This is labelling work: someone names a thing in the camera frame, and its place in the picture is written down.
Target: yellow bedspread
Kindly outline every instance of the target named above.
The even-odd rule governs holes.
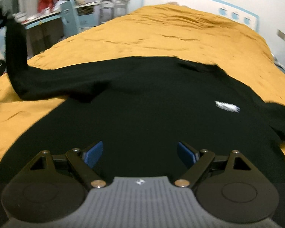
[[[126,56],[216,63],[263,100],[285,105],[285,75],[273,64],[261,36],[224,17],[177,5],[142,7],[59,42],[28,63],[54,69]],[[0,159],[24,131],[63,101],[21,101],[8,76],[0,77]]]

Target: gray gripper base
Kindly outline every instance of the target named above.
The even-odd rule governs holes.
[[[280,228],[269,218],[232,224],[210,215],[193,192],[172,185],[167,177],[115,177],[93,189],[74,213],[48,223],[11,219],[3,228]]]

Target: black cloth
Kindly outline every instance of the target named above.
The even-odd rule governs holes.
[[[6,152],[0,162],[0,195],[39,151],[63,154],[99,139],[104,153],[94,170],[105,181],[163,175],[173,181],[186,171],[176,152],[183,140],[217,155],[242,152],[277,188],[280,203],[273,220],[285,227],[285,156],[279,148],[285,139],[285,106],[263,102],[217,65],[175,57],[127,57],[58,70],[28,67],[21,58],[23,39],[10,28],[6,63],[17,94],[25,99],[73,98]],[[216,101],[240,110],[221,109]],[[6,221],[0,202],[0,226]]]

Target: clutter on desk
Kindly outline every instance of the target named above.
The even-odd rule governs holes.
[[[22,23],[26,21],[26,13],[15,13],[13,16],[17,22]]]
[[[58,0],[38,0],[38,13],[50,14],[57,1]]]
[[[60,10],[60,5],[64,2],[66,2],[66,0],[59,0],[58,2],[56,2],[55,6],[53,8],[53,12]]]
[[[40,16],[41,16],[41,14],[39,14],[39,13],[34,14],[34,15],[28,17],[28,18],[27,18],[25,21],[23,21],[22,23],[25,23],[25,22],[28,22],[28,21],[32,21],[32,20],[34,20],[34,19],[39,18]]]

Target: red bag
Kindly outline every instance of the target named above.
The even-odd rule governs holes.
[[[52,9],[55,5],[57,0],[38,0],[38,13],[41,13],[44,9],[47,7],[50,8],[50,11],[52,12]]]

